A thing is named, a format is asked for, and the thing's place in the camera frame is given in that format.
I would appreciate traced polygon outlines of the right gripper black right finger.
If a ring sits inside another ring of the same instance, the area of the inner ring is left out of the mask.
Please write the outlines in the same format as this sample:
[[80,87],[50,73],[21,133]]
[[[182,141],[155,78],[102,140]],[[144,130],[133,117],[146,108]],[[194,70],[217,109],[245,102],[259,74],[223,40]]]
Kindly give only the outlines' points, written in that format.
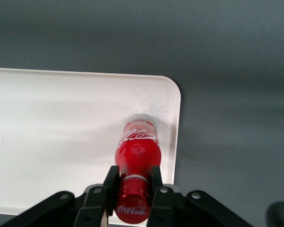
[[183,196],[179,188],[163,184],[159,166],[151,170],[152,205],[148,227],[249,227],[247,221],[204,191]]

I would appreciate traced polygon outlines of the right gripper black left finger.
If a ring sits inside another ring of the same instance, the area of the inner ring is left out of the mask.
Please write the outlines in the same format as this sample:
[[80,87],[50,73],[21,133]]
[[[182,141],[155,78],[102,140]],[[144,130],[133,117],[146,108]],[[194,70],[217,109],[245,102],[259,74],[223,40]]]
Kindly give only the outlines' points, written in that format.
[[81,196],[57,192],[1,226],[107,227],[114,209],[113,190],[119,182],[119,167],[111,166],[104,182],[88,186]]

